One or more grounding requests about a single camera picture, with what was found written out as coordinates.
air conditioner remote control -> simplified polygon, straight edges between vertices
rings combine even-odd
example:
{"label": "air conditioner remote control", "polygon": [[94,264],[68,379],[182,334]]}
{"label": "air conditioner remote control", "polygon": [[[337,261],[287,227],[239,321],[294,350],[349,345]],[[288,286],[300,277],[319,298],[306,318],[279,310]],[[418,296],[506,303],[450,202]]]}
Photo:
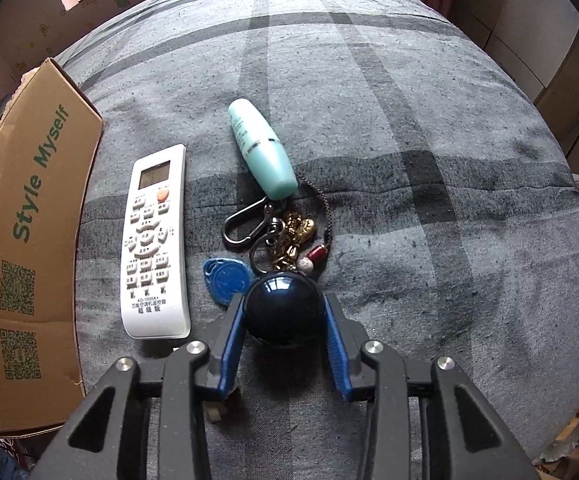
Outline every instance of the air conditioner remote control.
{"label": "air conditioner remote control", "polygon": [[185,146],[137,160],[125,208],[121,317],[136,339],[190,334],[185,280]]}

black ball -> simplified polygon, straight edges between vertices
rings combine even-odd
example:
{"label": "black ball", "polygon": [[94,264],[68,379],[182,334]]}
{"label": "black ball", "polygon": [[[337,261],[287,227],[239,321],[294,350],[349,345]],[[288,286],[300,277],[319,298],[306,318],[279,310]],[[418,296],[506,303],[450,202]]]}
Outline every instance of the black ball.
{"label": "black ball", "polygon": [[244,299],[245,325],[271,345],[300,345],[325,331],[325,298],[316,282],[297,272],[265,274]]}

teal bottle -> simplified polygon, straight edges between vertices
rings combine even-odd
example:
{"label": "teal bottle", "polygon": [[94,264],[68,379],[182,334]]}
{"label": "teal bottle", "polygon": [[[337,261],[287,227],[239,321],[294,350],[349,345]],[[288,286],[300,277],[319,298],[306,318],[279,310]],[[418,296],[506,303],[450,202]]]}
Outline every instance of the teal bottle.
{"label": "teal bottle", "polygon": [[290,159],[261,113],[247,99],[228,108],[232,130],[247,167],[271,200],[282,200],[298,189]]}

remote control display screen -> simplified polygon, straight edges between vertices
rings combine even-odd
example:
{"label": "remote control display screen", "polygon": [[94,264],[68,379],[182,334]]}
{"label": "remote control display screen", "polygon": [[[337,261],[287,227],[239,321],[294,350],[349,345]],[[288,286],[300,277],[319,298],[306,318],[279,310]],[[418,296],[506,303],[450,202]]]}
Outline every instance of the remote control display screen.
{"label": "remote control display screen", "polygon": [[140,180],[138,181],[138,189],[157,184],[167,180],[169,176],[169,160],[157,166],[152,166],[146,170],[141,171]]}

qr code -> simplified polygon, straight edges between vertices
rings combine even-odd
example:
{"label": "qr code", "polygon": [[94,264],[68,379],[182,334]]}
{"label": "qr code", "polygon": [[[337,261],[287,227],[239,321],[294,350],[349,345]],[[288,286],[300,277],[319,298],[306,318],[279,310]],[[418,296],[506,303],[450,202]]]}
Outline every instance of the qr code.
{"label": "qr code", "polygon": [[0,309],[34,314],[34,271],[1,261]]}
{"label": "qr code", "polygon": [[1,328],[0,336],[6,379],[40,379],[36,334]]}

